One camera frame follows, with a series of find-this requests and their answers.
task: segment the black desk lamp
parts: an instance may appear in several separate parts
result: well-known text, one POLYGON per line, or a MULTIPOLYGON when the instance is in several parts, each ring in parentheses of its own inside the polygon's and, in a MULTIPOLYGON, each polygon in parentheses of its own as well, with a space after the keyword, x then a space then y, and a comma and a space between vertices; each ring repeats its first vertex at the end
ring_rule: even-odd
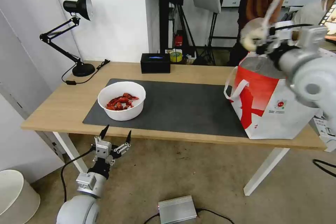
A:
POLYGON ((81 62, 81 59, 65 50, 60 48, 59 46, 55 45, 52 42, 52 39, 62 35, 63 33, 71 30, 72 28, 79 25, 80 18, 76 15, 77 13, 80 14, 83 18, 87 20, 92 20, 93 12, 92 12, 92 3, 91 0, 77 0, 75 1, 64 1, 63 8, 73 16, 73 18, 69 19, 65 23, 57 26, 55 29, 48 31, 47 33, 43 33, 40 35, 40 39, 50 45, 52 48, 56 49, 60 53, 67 56, 69 59, 76 63, 76 66, 72 69, 72 73, 74 76, 83 77, 93 74, 95 72, 95 67, 91 64, 81 62), (74 25, 63 30, 63 31, 56 31, 57 29, 61 28, 62 26, 73 22, 74 25))

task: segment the black box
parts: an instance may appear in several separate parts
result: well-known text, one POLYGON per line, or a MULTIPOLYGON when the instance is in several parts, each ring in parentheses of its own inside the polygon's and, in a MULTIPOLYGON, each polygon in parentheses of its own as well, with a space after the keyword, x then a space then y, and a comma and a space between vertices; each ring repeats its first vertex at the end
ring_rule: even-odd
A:
POLYGON ((142 54, 140 64, 143 74, 170 73, 169 54, 142 54))

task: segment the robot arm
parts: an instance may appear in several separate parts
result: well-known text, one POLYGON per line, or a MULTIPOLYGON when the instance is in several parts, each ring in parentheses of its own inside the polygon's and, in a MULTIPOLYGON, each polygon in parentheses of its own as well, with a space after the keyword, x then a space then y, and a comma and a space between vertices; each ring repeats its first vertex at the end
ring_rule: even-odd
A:
POLYGON ((297 100, 306 106, 320 107, 336 132, 336 57, 323 56, 320 51, 327 27, 303 27, 296 46, 291 40, 292 30, 287 28, 291 24, 278 22, 268 28, 266 36, 252 31, 251 36, 242 39, 242 45, 255 49, 257 54, 267 54, 287 76, 287 84, 297 100))
POLYGON ((131 147, 131 131, 125 143, 120 146, 103 141, 109 125, 103 129, 99 136, 95 136, 96 156, 94 166, 87 173, 80 173, 76 179, 77 195, 66 201, 57 215, 56 224, 95 224, 99 213, 97 199, 104 193, 104 184, 109 178, 109 171, 115 159, 124 155, 131 147))

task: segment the table leg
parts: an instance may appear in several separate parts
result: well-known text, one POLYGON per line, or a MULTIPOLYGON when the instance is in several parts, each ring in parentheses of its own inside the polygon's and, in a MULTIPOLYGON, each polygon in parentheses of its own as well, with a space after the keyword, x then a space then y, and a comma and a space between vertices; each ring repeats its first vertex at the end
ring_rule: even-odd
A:
MULTIPOLYGON (((72 143, 67 133, 59 133, 59 132, 53 132, 53 133, 60 142, 60 144, 62 145, 62 147, 64 148, 65 152, 68 154, 70 159, 74 159, 79 156, 76 147, 72 143)), ((80 173, 86 173, 88 170, 88 167, 86 166, 82 158, 74 161, 74 165, 77 167, 80 173)))
POLYGON ((250 196, 251 193, 253 193, 257 186, 264 180, 264 178, 266 178, 288 151, 289 148, 274 148, 272 150, 257 172, 244 187, 245 196, 250 196))

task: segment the lamp shade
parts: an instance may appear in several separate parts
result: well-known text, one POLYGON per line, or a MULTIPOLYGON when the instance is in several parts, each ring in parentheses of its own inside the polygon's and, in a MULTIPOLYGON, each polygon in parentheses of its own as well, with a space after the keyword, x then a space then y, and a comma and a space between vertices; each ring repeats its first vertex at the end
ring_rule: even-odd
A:
POLYGON ((64 1, 63 8, 69 13, 78 13, 87 20, 92 20, 93 10, 91 0, 64 1))

